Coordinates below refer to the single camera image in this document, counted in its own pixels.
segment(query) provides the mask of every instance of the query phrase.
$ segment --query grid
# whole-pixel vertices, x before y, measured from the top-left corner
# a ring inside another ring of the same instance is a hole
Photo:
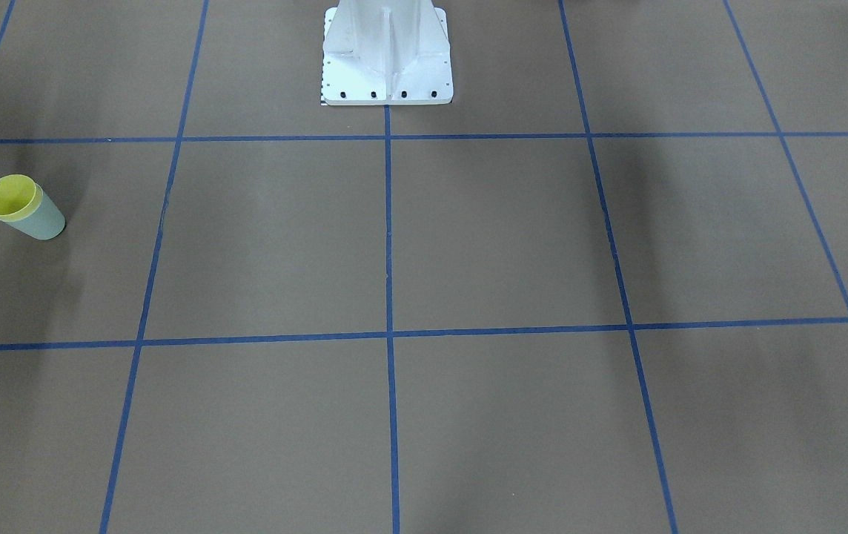
[[[722,0],[723,9],[732,23],[733,30],[736,33],[737,42],[743,51],[743,56],[746,58],[746,63],[749,65],[750,73],[756,81],[757,88],[763,99],[763,105],[766,106],[766,111],[769,113],[770,121],[773,124],[773,131],[744,131],[744,132],[713,132],[713,131],[695,131],[695,132],[631,132],[631,133],[609,133],[609,132],[594,132],[589,124],[589,116],[586,108],[586,97],[583,94],[584,73],[580,73],[577,66],[576,54],[573,48],[572,38],[569,30],[569,20],[566,17],[566,7],[563,0],[557,0],[562,16],[562,25],[564,37],[566,37],[566,49],[569,52],[569,67],[572,70],[575,88],[577,92],[577,100],[579,100],[579,112],[583,131],[580,132],[554,132],[554,133],[526,133],[526,134],[452,134],[452,135],[399,135],[391,132],[391,111],[390,108],[383,109],[384,133],[383,135],[293,135],[293,136],[185,136],[184,131],[188,112],[191,103],[191,91],[193,91],[193,81],[196,75],[197,64],[199,61],[201,48],[203,45],[204,28],[207,20],[208,7],[210,0],[203,0],[203,7],[200,13],[200,18],[197,25],[196,41],[193,46],[193,58],[191,59],[191,68],[188,76],[186,88],[183,93],[183,104],[181,106],[179,125],[175,136],[114,136],[113,138],[41,138],[41,139],[0,139],[0,145],[69,145],[69,143],[125,143],[125,142],[169,142],[173,143],[173,158],[170,161],[170,169],[168,173],[166,189],[164,193],[163,206],[160,211],[159,225],[156,231],[156,241],[154,241],[153,257],[150,262],[150,271],[147,281],[147,286],[144,291],[142,316],[139,321],[139,328],[134,339],[107,339],[107,340],[89,340],[76,342],[43,342],[43,343],[15,343],[15,344],[0,344],[0,351],[30,351],[30,349],[89,349],[89,348],[130,348],[133,349],[133,357],[130,361],[130,373],[125,393],[125,403],[123,403],[122,419],[120,420],[118,436],[116,436],[115,453],[113,454],[113,462],[110,471],[108,487],[105,494],[105,508],[102,513],[101,532],[102,534],[108,531],[108,524],[111,515],[111,507],[113,503],[113,493],[116,487],[116,478],[120,462],[122,462],[122,452],[125,446],[125,432],[127,421],[132,409],[133,391],[136,388],[137,368],[139,368],[140,354],[144,347],[156,346],[175,346],[175,345],[216,345],[216,344],[240,344],[240,343],[278,343],[278,342],[297,342],[297,341],[327,341],[327,340],[344,340],[344,339],[383,339],[387,343],[387,371],[388,371],[388,391],[389,391],[389,409],[390,409],[390,429],[391,429],[391,520],[393,521],[394,534],[400,533],[400,494],[398,494],[398,413],[397,413],[397,385],[396,385],[396,369],[394,369],[394,339],[407,337],[474,337],[475,335],[519,335],[519,334],[559,334],[559,332],[627,332],[628,339],[631,344],[631,352],[637,370],[638,384],[640,384],[641,398],[644,405],[644,412],[648,425],[648,430],[651,436],[652,447],[654,447],[655,463],[657,464],[657,476],[661,484],[662,493],[664,496],[665,507],[668,514],[669,525],[672,533],[678,531],[678,521],[676,521],[675,507],[672,504],[671,491],[668,486],[668,480],[665,473],[665,464],[662,453],[661,442],[658,438],[657,428],[655,428],[654,413],[652,413],[652,402],[649,393],[649,386],[644,375],[644,370],[641,364],[640,349],[638,348],[637,333],[652,330],[679,330],[679,329],[709,329],[709,328],[746,328],[746,327],[763,327],[763,326],[785,326],[785,325],[816,325],[816,324],[848,324],[848,315],[845,317],[788,317],[774,319],[750,319],[750,320],[723,320],[723,321],[694,321],[694,322],[664,322],[664,323],[637,323],[633,321],[632,312],[629,306],[629,298],[625,289],[625,281],[623,276],[623,265],[621,265],[618,257],[615,235],[613,232],[611,214],[609,213],[608,203],[606,201],[605,192],[603,189],[603,181],[601,180],[599,158],[597,158],[595,139],[617,139],[617,138],[706,138],[706,136],[722,136],[722,138],[739,138],[739,136],[758,136],[758,138],[777,139],[780,142],[786,155],[786,160],[789,163],[789,169],[792,178],[796,182],[797,189],[801,194],[801,199],[806,206],[806,212],[809,215],[810,222],[820,240],[823,247],[824,256],[827,258],[828,266],[838,285],[838,290],[841,293],[842,301],[848,311],[848,291],[840,270],[838,270],[836,260],[832,250],[825,237],[823,227],[818,219],[815,210],[813,209],[810,196],[800,177],[800,172],[797,163],[794,161],[793,155],[787,144],[788,138],[797,138],[797,136],[826,136],[827,138],[845,138],[848,136],[848,131],[783,131],[779,119],[771,105],[769,95],[767,95],[765,85],[760,78],[760,74],[754,64],[752,54],[747,48],[746,40],[743,37],[742,28],[737,22],[735,13],[729,0]],[[0,27],[0,44],[4,40],[12,11],[15,7],[16,0],[10,0],[8,3],[6,14],[1,22]],[[618,324],[586,324],[586,325],[553,325],[545,327],[513,327],[513,328],[481,328],[481,329],[440,329],[440,330],[397,330],[394,328],[394,290],[393,290],[393,264],[391,264],[391,252],[393,252],[393,223],[391,223],[391,145],[394,141],[427,141],[427,139],[585,139],[588,153],[591,160],[592,169],[594,171],[594,179],[596,179],[597,192],[599,193],[600,207],[603,210],[603,220],[605,226],[606,239],[608,241],[610,251],[613,257],[615,268],[615,276],[617,280],[618,297],[620,298],[621,307],[623,307],[624,323]],[[153,294],[154,280],[156,279],[157,264],[159,264],[160,254],[162,252],[163,236],[164,236],[164,217],[170,202],[170,190],[173,188],[174,179],[176,179],[177,162],[180,155],[180,150],[184,142],[273,142],[273,141],[295,141],[295,142],[310,142],[310,141],[380,141],[384,144],[384,174],[385,174],[385,221],[386,221],[386,328],[384,331],[372,332],[317,332],[316,334],[278,334],[278,335],[246,335],[245,337],[193,337],[193,338],[149,338],[145,337],[146,325],[150,314],[150,299]]]

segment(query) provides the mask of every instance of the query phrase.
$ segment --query plastic cup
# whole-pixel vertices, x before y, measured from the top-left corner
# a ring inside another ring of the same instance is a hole
[[[36,240],[51,240],[65,227],[65,216],[52,199],[21,174],[0,178],[0,220]]]

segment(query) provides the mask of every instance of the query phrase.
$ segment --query white metal base plate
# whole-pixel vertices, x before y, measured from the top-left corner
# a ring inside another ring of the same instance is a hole
[[[325,34],[338,7],[325,11]],[[447,13],[435,7],[444,34]],[[450,104],[454,98],[451,58],[420,57],[394,80],[394,94],[387,94],[384,74],[362,68],[353,58],[325,54],[322,61],[322,105],[434,105]]]

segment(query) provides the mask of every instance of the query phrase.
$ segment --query metal object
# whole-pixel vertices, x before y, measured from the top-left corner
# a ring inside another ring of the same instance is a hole
[[[447,13],[431,0],[340,0],[325,13],[322,101],[448,104],[454,98]]]

